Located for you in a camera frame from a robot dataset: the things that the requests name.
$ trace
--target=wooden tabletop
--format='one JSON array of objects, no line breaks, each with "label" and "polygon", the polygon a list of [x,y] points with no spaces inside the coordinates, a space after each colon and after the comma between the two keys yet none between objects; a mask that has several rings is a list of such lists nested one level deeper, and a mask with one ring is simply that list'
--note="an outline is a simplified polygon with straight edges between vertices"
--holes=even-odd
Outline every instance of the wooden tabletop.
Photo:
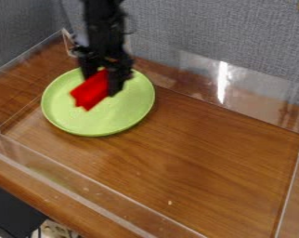
[{"label": "wooden tabletop", "polygon": [[[28,62],[0,74],[0,82],[14,82],[0,83],[0,95],[15,93],[7,96],[10,104],[0,101],[6,135],[206,236],[273,237],[299,134],[159,86],[147,119],[111,137],[82,138],[60,131],[44,119],[39,99],[7,121],[52,79],[76,67],[63,57],[62,44]],[[58,191],[3,165],[0,185],[87,237],[135,236],[71,197],[51,199]]]}]

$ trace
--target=red object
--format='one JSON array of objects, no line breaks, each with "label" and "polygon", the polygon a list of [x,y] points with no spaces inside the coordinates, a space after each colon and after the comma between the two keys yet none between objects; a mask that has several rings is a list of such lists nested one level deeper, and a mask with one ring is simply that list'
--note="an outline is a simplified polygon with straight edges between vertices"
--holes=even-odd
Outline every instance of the red object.
[{"label": "red object", "polygon": [[90,111],[108,97],[108,71],[99,71],[71,91],[71,95],[76,106]]}]

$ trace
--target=gray fabric wall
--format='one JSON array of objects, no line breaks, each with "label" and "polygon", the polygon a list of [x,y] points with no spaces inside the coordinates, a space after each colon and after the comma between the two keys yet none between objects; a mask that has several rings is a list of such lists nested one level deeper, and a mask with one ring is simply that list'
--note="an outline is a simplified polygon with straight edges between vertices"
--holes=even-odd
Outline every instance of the gray fabric wall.
[{"label": "gray fabric wall", "polygon": [[0,0],[0,66],[66,25],[59,0]]},{"label": "gray fabric wall", "polygon": [[[64,0],[82,30],[79,1]],[[184,50],[299,82],[297,0],[127,0],[135,55],[179,66]]]}]

